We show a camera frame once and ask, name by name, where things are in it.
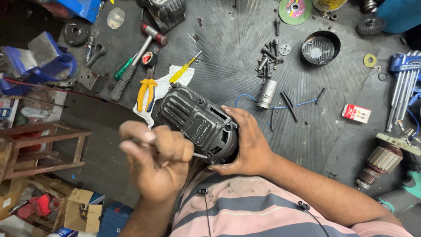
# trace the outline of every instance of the blue wire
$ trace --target blue wire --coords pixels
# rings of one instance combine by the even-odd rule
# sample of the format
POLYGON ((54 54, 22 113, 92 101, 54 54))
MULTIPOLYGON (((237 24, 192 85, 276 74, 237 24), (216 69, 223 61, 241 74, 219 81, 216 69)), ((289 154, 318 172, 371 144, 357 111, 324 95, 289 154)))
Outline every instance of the blue wire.
MULTIPOLYGON (((235 101, 235 107, 237 108, 238 107, 238 100, 240 99, 240 97, 242 97, 242 96, 248 96, 248 97, 250 97, 250 98, 252 98, 254 101, 256 101, 257 102, 257 100, 256 99, 254 99, 253 97, 251 97, 250 95, 248 95, 248 94, 242 94, 242 95, 240 95, 238 98, 237 98, 237 101, 235 101)), ((310 100, 310 101, 308 101, 308 102, 304 102, 304 103, 301 103, 301 104, 297 104, 297 105, 294 105, 294 106, 299 106, 299 105, 304 105, 304 104, 307 104, 307 103, 310 103, 310 102, 313 102, 313 101, 316 101, 317 99, 314 99, 314 100, 310 100)), ((285 109, 285 108, 288 108, 288 106, 287 107, 274 107, 274 106, 271 106, 271 108, 274 108, 274 109, 285 109)))
POLYGON ((415 118, 415 116, 411 113, 411 111, 409 111, 408 108, 406 108, 406 110, 408 110, 408 113, 412 116, 412 118, 415 120, 415 122, 417 123, 417 132, 412 136, 415 137, 416 135, 418 135, 418 132, 420 130, 420 124, 418 123, 418 120, 415 118))

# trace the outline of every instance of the red hammer head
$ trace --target red hammer head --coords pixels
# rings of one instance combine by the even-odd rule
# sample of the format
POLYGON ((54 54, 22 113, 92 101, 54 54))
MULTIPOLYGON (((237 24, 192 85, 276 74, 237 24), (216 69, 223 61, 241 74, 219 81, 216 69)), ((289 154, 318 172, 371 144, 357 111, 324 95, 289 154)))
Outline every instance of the red hammer head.
POLYGON ((168 43, 168 38, 165 35, 163 35, 162 33, 159 33, 157 30, 152 28, 150 25, 148 25, 144 21, 140 22, 140 30, 152 36, 152 38, 154 38, 162 46, 168 43))

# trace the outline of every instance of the earphone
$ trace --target earphone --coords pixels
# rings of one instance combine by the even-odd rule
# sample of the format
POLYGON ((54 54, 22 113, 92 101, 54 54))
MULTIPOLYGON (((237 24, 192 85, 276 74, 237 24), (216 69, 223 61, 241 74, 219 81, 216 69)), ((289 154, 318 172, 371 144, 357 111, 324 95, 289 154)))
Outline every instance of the earphone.
POLYGON ((206 194, 208 194, 209 193, 209 190, 208 189, 198 189, 197 190, 197 194, 198 195, 203 195, 204 196, 204 198, 205 198, 205 205, 206 205, 206 216, 208 217, 208 230, 209 230, 209 237, 212 237, 211 236, 211 225, 209 224, 209 214, 208 214, 208 202, 206 201, 206 194))
POLYGON ((322 227, 322 229, 325 231, 325 233, 326 233, 326 235, 327 235, 327 237, 330 237, 329 236, 329 234, 328 234, 328 232, 326 231, 326 229, 323 227, 323 225, 320 223, 320 221, 319 220, 317 220, 317 218, 315 217, 315 216, 313 216, 313 214, 311 214, 310 212, 309 212, 309 210, 310 210, 310 206, 308 205, 308 204, 305 204, 303 201, 299 201, 298 202, 298 206, 300 207, 300 209, 301 210, 303 210, 303 211, 306 211, 308 214, 310 214, 316 221, 317 221, 317 223, 319 223, 319 225, 322 227))

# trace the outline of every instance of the hand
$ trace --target hand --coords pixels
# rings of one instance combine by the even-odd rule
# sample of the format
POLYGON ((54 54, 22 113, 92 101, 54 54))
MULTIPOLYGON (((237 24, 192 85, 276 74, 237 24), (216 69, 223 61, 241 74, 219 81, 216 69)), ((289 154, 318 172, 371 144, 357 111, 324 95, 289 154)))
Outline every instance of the hand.
POLYGON ((233 163, 209 165, 220 175, 262 175, 270 165, 274 153, 270 150, 256 119, 247 111, 221 106, 221 109, 238 124, 239 146, 238 155, 233 163))
POLYGON ((123 123, 120 137, 120 149, 127 154, 131 179, 142 198, 154 203, 174 198, 186 182, 193 143, 168 126, 148 130, 136 121, 123 123))

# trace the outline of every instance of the gear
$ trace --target gear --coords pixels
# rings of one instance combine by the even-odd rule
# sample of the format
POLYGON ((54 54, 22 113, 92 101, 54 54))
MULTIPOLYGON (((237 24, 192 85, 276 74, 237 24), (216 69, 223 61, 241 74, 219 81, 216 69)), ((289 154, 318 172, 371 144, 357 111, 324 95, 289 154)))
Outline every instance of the gear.
POLYGON ((69 45, 79 46, 88 41, 91 27, 86 22, 72 18, 64 26, 64 39, 69 45))
POLYGON ((386 22, 381 17, 371 17, 362 22, 357 26, 357 32, 361 35, 374 35, 379 33, 386 26, 386 22))

